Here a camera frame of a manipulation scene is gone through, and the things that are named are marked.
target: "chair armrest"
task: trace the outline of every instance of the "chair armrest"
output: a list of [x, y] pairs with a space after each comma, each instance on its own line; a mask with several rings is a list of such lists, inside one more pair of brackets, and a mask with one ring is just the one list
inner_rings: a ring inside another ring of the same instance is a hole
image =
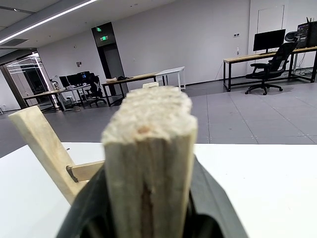
[[255, 68], [269, 68], [270, 67], [268, 63], [252, 63], [250, 66]]

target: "white wall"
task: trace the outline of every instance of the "white wall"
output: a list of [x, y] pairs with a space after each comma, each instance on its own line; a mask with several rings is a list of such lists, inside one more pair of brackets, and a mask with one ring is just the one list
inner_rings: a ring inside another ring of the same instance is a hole
[[[106, 82], [91, 30], [40, 47], [38, 53], [49, 78], [90, 71], [99, 75], [100, 83]], [[80, 67], [76, 65], [78, 61], [82, 62]], [[62, 87], [59, 78], [54, 80]], [[72, 93], [64, 93], [64, 96], [72, 96]]]
[[[179, 0], [116, 21], [125, 76], [185, 66], [187, 83], [221, 79], [222, 59], [236, 56], [237, 47], [240, 55], [248, 52], [249, 15], [250, 0]], [[246, 64], [232, 72], [245, 75]], [[143, 83], [129, 83], [129, 89]]]
[[[283, 29], [286, 33], [296, 31], [299, 24], [306, 22], [307, 17], [314, 17], [317, 20], [317, 1], [316, 0], [251, 0], [250, 5], [250, 38], [249, 54], [253, 54], [254, 35], [257, 32], [257, 21], [259, 9], [272, 8], [285, 5]], [[299, 54], [298, 62], [304, 54]], [[312, 67], [314, 64], [315, 52], [306, 53], [301, 67]]]
[[0, 71], [0, 107], [3, 111], [21, 109], [1, 71]]

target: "desk leg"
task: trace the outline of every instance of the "desk leg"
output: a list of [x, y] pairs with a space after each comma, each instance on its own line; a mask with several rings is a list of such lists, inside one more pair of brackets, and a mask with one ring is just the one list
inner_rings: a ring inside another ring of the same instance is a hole
[[65, 111], [64, 103], [61, 101], [61, 98], [59, 97], [59, 95], [57, 93], [55, 93], [54, 95], [56, 97], [56, 100], [59, 104], [60, 109], [62, 110], [62, 112], [64, 112]]
[[110, 104], [110, 101], [109, 101], [109, 96], [108, 96], [108, 93], [107, 93], [107, 90], [106, 90], [106, 86], [103, 85], [103, 89], [104, 89], [104, 92], [105, 92], [105, 96], [106, 96], [106, 100], [107, 100], [108, 106], [111, 107], [111, 104]]
[[125, 97], [124, 97], [124, 92], [123, 92], [121, 83], [119, 83], [119, 86], [120, 86], [120, 90], [121, 90], [122, 97], [125, 98]]
[[231, 63], [229, 63], [228, 92], [231, 91]]
[[85, 97], [85, 100], [87, 101], [87, 97], [86, 97], [86, 94], [85, 94], [84, 88], [82, 88], [82, 89], [81, 89], [81, 91], [83, 92], [84, 97]]
[[52, 95], [49, 95], [49, 99], [50, 99], [50, 101], [51, 101], [51, 104], [52, 104], [53, 108], [55, 108], [55, 104], [54, 104], [54, 101], [53, 101], [53, 99], [52, 99]]
[[181, 86], [180, 86], [180, 75], [179, 75], [179, 72], [177, 74], [177, 79], [178, 79], [178, 87], [179, 87], [179, 90], [181, 90]]
[[289, 63], [288, 77], [292, 75], [293, 62], [294, 62], [294, 54], [291, 54], [291, 62]]
[[78, 97], [79, 97], [79, 100], [80, 100], [81, 105], [83, 106], [83, 108], [85, 108], [83, 99], [81, 98], [79, 91], [78, 91], [78, 90], [76, 90], [76, 91], [77, 91], [77, 94], [78, 94]]
[[226, 86], [226, 63], [223, 62], [223, 85]]
[[312, 71], [311, 83], [315, 82], [316, 71], [317, 71], [317, 51], [316, 51], [316, 54], [315, 54], [315, 61], [314, 61], [314, 66], [313, 66], [313, 71]]
[[30, 105], [29, 105], [29, 103], [28, 103], [28, 100], [27, 100], [27, 99], [24, 99], [24, 102], [25, 102], [25, 105], [29, 108]]
[[183, 69], [183, 83], [184, 83], [183, 89], [186, 89], [185, 69]]

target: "computer monitor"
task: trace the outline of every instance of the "computer monitor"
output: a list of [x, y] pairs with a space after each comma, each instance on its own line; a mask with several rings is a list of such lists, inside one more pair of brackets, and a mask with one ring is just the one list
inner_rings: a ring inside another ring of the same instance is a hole
[[253, 51], [278, 48], [284, 43], [285, 29], [256, 34], [254, 37]]
[[74, 85], [74, 86], [81, 84], [81, 82], [82, 82], [82, 80], [78, 74], [68, 75], [67, 80], [68, 80], [70, 85]]
[[81, 84], [84, 83], [86, 80], [88, 80], [89, 74], [90, 74], [89, 71], [80, 72], [77, 74], [79, 76], [79, 78], [81, 79]]
[[62, 85], [63, 85], [63, 87], [68, 87], [69, 86], [69, 82], [68, 82], [68, 80], [67, 80], [67, 77], [66, 76], [61, 76], [61, 77], [59, 77], [59, 79], [60, 79], [60, 82], [62, 83]]

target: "black office chair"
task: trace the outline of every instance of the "black office chair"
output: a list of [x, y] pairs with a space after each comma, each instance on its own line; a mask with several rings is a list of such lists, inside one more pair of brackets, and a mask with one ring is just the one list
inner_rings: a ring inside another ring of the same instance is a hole
[[261, 84], [251, 86], [245, 94], [249, 94], [253, 89], [262, 88], [264, 89], [263, 95], [267, 94], [267, 88], [278, 88], [279, 91], [283, 91], [282, 87], [265, 83], [268, 79], [277, 78], [286, 71], [286, 65], [289, 62], [287, 59], [295, 49], [296, 42], [287, 42], [284, 43], [276, 52], [272, 60], [269, 60], [268, 63], [253, 63], [251, 64], [254, 67], [253, 73], [247, 74], [246, 78], [249, 79], [261, 79]]
[[105, 104], [107, 104], [107, 102], [102, 99], [103, 97], [103, 92], [101, 90], [101, 86], [100, 86], [100, 81], [99, 81], [99, 77], [95, 76], [95, 74], [91, 73], [88, 76], [88, 82], [90, 84], [90, 93], [88, 93], [88, 97], [94, 98], [94, 100], [89, 104], [89, 106], [91, 107], [91, 105], [93, 103], [96, 104], [96, 106], [98, 107], [98, 102], [104, 102]]

